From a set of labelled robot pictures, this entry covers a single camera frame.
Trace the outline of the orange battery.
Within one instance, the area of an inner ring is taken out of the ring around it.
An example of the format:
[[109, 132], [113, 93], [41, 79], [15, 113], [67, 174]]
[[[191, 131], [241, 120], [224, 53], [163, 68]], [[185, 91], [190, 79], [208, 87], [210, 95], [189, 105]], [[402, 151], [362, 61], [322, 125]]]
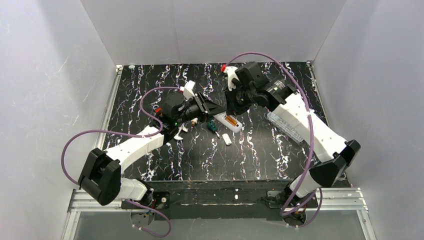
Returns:
[[225, 120], [226, 120], [228, 123], [230, 123], [232, 126], [234, 126], [234, 127], [237, 127], [237, 126], [238, 126], [238, 121], [237, 121], [235, 118], [233, 118], [232, 116], [230, 116], [230, 115], [227, 115], [227, 116], [225, 117]]

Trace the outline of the white remote control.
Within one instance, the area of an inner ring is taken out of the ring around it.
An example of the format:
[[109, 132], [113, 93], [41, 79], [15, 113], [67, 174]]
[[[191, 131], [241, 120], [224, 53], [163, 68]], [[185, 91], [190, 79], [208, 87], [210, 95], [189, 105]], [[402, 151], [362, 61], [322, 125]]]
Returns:
[[229, 130], [231, 130], [234, 133], [239, 133], [242, 130], [242, 123], [239, 122], [234, 116], [228, 115], [225, 112], [215, 114], [213, 117], [223, 124], [225, 127], [227, 127]]

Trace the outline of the white remote battery cover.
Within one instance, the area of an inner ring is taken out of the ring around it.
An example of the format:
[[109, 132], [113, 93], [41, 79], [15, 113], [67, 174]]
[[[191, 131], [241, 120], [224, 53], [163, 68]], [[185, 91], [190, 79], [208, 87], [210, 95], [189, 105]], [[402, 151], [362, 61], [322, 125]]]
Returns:
[[224, 133], [224, 134], [222, 135], [222, 139], [224, 140], [224, 143], [225, 143], [227, 146], [230, 146], [230, 145], [232, 144], [232, 141], [231, 141], [231, 139], [230, 139], [230, 136], [229, 136], [227, 133]]

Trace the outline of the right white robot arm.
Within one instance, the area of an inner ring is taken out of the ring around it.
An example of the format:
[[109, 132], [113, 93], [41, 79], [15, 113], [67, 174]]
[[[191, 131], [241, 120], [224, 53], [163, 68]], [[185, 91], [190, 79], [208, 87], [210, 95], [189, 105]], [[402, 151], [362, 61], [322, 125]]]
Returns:
[[292, 127], [319, 160], [305, 177], [298, 176], [287, 188], [300, 199], [319, 187], [329, 188], [345, 172], [359, 152], [356, 140], [346, 140], [330, 129], [315, 113], [307, 110], [301, 94], [282, 78], [267, 78], [258, 63], [224, 66], [228, 114], [241, 115], [250, 106], [268, 109]]

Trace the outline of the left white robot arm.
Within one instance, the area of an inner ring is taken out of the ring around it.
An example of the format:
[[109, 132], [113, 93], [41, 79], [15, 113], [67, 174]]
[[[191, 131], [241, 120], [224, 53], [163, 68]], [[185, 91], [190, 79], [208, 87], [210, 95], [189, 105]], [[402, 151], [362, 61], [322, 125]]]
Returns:
[[185, 98], [181, 93], [171, 93], [155, 110], [154, 116], [162, 125], [152, 122], [137, 137], [106, 150], [93, 149], [87, 156], [77, 183], [102, 206], [117, 199], [150, 205], [153, 188], [141, 179], [124, 178], [124, 171], [147, 153], [172, 140], [180, 125], [193, 119], [204, 122], [225, 111], [223, 106], [208, 100], [201, 93], [190, 98]]

